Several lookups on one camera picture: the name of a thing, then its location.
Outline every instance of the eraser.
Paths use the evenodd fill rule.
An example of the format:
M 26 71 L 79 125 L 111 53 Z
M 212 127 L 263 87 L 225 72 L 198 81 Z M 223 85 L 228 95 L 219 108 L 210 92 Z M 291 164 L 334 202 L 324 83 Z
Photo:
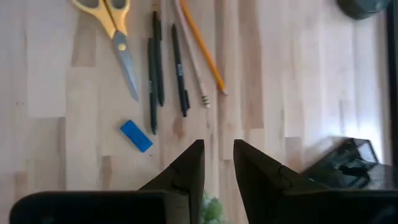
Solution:
M 141 152 L 145 152 L 153 145 L 149 138 L 131 120 L 122 125 L 120 130 Z

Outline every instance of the white pencil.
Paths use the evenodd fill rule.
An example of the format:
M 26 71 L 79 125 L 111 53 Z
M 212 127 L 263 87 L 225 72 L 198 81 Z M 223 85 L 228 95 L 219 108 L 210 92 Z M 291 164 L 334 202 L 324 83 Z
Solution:
M 174 0 L 174 6 L 175 6 L 175 10 L 178 15 L 178 19 L 180 21 L 180 25 L 182 26 L 184 38 L 188 44 L 188 51 L 189 51 L 189 54 L 190 54 L 190 57 L 192 60 L 193 69 L 195 71 L 196 78 L 198 80 L 199 89 L 200 89 L 200 93 L 201 93 L 201 99 L 203 100 L 203 104 L 205 105 L 205 107 L 209 108 L 210 107 L 209 97 L 206 94 L 204 83 L 202 82 L 202 79 L 201 79 L 201 76 L 199 73 L 197 58 L 196 58 L 195 54 L 193 53 L 193 42 L 188 34 L 189 26 L 184 18 L 183 12 L 181 10 L 180 1 Z

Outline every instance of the yellow pencil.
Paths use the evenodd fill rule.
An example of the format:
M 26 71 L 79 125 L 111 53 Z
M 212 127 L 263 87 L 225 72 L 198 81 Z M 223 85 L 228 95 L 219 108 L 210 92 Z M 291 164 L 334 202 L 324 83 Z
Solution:
M 214 76 L 216 78 L 216 81 L 217 81 L 217 84 L 218 84 L 220 90 L 225 95 L 227 95 L 224 81 L 220 77 L 220 73 L 219 73 L 219 71 L 218 71 L 213 59 L 211 58 L 210 53 L 207 50 L 204 41 L 201 38 L 199 30 L 196 27 L 196 25 L 195 25 L 195 23 L 194 23 L 194 21 L 192 19 L 192 16 L 191 16 L 191 14 L 190 14 L 190 12 L 188 10 L 188 7 L 187 7 L 187 4 L 186 4 L 185 0 L 180 0 L 180 5 L 181 5 L 181 8 L 182 8 L 182 11 L 184 12 L 185 18 L 187 19 L 188 25 L 191 27 L 193 35 L 195 36 L 197 42 L 199 43 L 199 46 L 200 46 L 202 52 L 205 54 L 206 61 L 209 64 L 211 70 L 213 71 L 213 74 L 214 74 Z

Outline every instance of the scissor handle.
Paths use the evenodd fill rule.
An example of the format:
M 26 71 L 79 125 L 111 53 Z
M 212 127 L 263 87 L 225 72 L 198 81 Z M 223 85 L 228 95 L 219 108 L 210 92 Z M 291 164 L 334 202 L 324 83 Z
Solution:
M 85 6 L 84 4 L 79 2 L 79 0 L 72 0 L 72 3 L 74 3 L 74 5 L 82 11 L 94 15 L 102 23 L 109 37 L 111 39 L 113 38 L 113 35 L 116 32 L 116 28 L 113 25 L 112 18 L 109 15 L 103 0 L 98 0 L 98 5 L 96 7 Z
M 126 15 L 130 10 L 130 0 L 105 0 L 117 30 L 127 36 Z

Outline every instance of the dark round object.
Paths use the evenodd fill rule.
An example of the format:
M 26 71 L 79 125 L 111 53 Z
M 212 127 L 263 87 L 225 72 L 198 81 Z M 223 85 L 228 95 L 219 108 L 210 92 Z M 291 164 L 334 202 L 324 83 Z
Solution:
M 337 0 L 340 9 L 353 19 L 365 19 L 384 10 L 391 0 Z

